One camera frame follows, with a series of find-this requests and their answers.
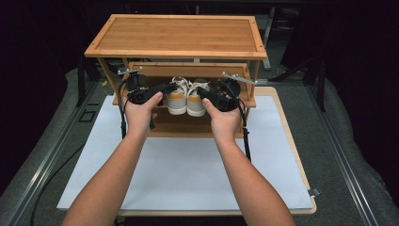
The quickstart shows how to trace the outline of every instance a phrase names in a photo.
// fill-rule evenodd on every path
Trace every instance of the forearm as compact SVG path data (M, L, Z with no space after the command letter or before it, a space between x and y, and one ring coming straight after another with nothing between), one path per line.
M217 141L216 145L247 224L295 225L277 191L253 167L235 142Z
M127 135L73 202L64 225L111 225L120 210L145 138Z

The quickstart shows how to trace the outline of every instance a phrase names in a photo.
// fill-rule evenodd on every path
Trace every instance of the white surface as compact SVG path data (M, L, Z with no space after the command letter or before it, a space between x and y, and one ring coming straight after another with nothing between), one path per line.
M120 113L112 100L104 101L59 209L69 209L121 140ZM256 103L247 123L252 163L291 210L312 209L273 98L257 96ZM237 142L244 150L244 141ZM213 139L149 137L121 210L239 209Z

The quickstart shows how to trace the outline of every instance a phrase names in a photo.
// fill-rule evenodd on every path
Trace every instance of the shoe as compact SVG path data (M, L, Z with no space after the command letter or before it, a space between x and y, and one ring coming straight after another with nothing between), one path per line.
M170 83L176 83L177 89L167 95L168 111L171 115L182 115L187 109L188 82L183 77L175 76Z
M194 83L189 84L187 93L187 114L194 117L201 117L205 114L202 100L197 94L197 88L201 87L209 91L209 83L203 78L197 78Z

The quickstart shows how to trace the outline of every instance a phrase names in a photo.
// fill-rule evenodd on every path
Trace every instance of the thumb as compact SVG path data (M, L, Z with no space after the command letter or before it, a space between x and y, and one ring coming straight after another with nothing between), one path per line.
M164 94L162 92L157 92L153 95L150 100L148 100L144 105L146 107L150 107L150 110L153 109L158 103L162 100Z
M219 111L219 110L217 110L216 107L214 107L212 102L209 99L207 99L207 98L204 98L202 100L202 104L203 104L203 107L206 109L206 111L211 116L211 118L213 118L215 116L215 114L217 114L217 112Z

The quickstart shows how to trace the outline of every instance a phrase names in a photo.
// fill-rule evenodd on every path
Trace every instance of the hand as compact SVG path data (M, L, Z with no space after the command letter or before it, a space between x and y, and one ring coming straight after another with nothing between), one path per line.
M203 106L211 116L212 132L216 142L234 141L235 133L241 122L240 111L235 108L233 111L221 112L208 99L202 100Z
M145 104L135 105L127 101L127 97L122 97L123 103L126 103L125 115L128 123L127 134L141 133L141 135L147 137L150 133L150 120L156 117L155 114L152 114L152 109L158 105L162 98L162 92L158 92Z

